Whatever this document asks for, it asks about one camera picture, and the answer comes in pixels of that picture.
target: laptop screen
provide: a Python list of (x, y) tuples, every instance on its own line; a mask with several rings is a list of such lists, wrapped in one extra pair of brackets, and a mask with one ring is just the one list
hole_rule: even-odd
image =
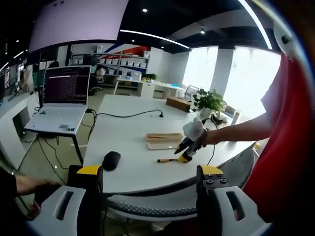
[(90, 66), (47, 69), (43, 88), (43, 104), (87, 104)]

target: black ceiling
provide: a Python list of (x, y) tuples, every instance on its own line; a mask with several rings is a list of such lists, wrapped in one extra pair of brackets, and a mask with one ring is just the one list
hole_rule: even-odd
[[(0, 5), (0, 67), (19, 52), (28, 48), (32, 34), (33, 22), (41, 8), (53, 0), (9, 0)], [(253, 10), (258, 8), (251, 3)], [(174, 32), (207, 17), (227, 11), (243, 9), (237, 0), (129, 0), (121, 29), (150, 33), (168, 38)], [(205, 35), (195, 35), (180, 39), (178, 42), (189, 47), (221, 45), (230, 47), (235, 44), (267, 48), (257, 27), (230, 27), (221, 29), (222, 34), (207, 31)], [(267, 29), (273, 46), (272, 30)], [(163, 40), (120, 32), (118, 42), (153, 46), (177, 53), (186, 49)], [(8, 43), (8, 54), (5, 55), (5, 43)]]

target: cardboard box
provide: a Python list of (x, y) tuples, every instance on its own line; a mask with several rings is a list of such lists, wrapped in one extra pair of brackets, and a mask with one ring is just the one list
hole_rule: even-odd
[(183, 99), (177, 98), (177, 97), (167, 98), (166, 105), (170, 106), (170, 107), (177, 108), (183, 112), (189, 112), (189, 109), (190, 109), (190, 103), (189, 102), (187, 102)]

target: black computer mouse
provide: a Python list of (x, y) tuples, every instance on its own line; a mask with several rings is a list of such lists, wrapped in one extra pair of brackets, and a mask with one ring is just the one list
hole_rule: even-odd
[(113, 171), (114, 169), (116, 169), (120, 157), (120, 154), (115, 151), (110, 151), (109, 153), (107, 153), (102, 163), (102, 167), (104, 168), (104, 170)]

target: red shirt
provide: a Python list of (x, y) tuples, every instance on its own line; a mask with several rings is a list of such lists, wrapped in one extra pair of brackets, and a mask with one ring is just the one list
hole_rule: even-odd
[(284, 208), (309, 158), (311, 99), (297, 61), (281, 57), (278, 73), (262, 98), (273, 130), (244, 192), (259, 215), (273, 221)]

